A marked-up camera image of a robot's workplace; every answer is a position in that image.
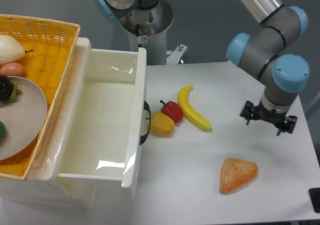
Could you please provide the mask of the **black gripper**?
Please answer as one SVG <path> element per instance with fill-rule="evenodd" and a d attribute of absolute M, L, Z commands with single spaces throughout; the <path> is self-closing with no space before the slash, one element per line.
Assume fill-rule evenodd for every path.
<path fill-rule="evenodd" d="M 292 134 L 298 119 L 295 115 L 285 116 L 285 113 L 277 113 L 275 108 L 267 110 L 261 103 L 255 106 L 249 100 L 245 102 L 239 115 L 246 120 L 246 125 L 249 125 L 250 121 L 256 120 L 276 124 L 277 136 L 281 133 Z"/>

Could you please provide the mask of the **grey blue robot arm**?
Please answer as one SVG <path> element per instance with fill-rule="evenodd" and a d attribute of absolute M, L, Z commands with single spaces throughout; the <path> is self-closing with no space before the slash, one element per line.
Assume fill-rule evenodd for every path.
<path fill-rule="evenodd" d="M 165 0 L 94 1 L 106 20 L 121 24 L 132 50 L 146 49 L 149 65 L 178 62 L 167 53 L 167 30 L 173 21 L 173 10 Z M 240 116 L 247 121 L 265 121 L 279 133 L 291 134 L 297 117 L 287 113 L 305 88 L 310 69 L 302 57 L 283 54 L 283 50 L 305 32 L 308 16 L 299 7 L 285 6 L 281 0 L 240 1 L 261 30 L 254 36 L 235 36 L 226 49 L 226 57 L 265 87 L 259 104 L 247 101 Z"/>

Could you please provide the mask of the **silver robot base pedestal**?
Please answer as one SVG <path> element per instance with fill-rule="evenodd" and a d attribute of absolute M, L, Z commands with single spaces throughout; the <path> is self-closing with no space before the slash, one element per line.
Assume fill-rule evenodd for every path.
<path fill-rule="evenodd" d="M 165 0 L 148 10 L 134 9 L 119 22 L 128 35 L 130 50 L 146 49 L 148 65 L 167 63 L 167 30 L 173 22 L 173 10 Z"/>

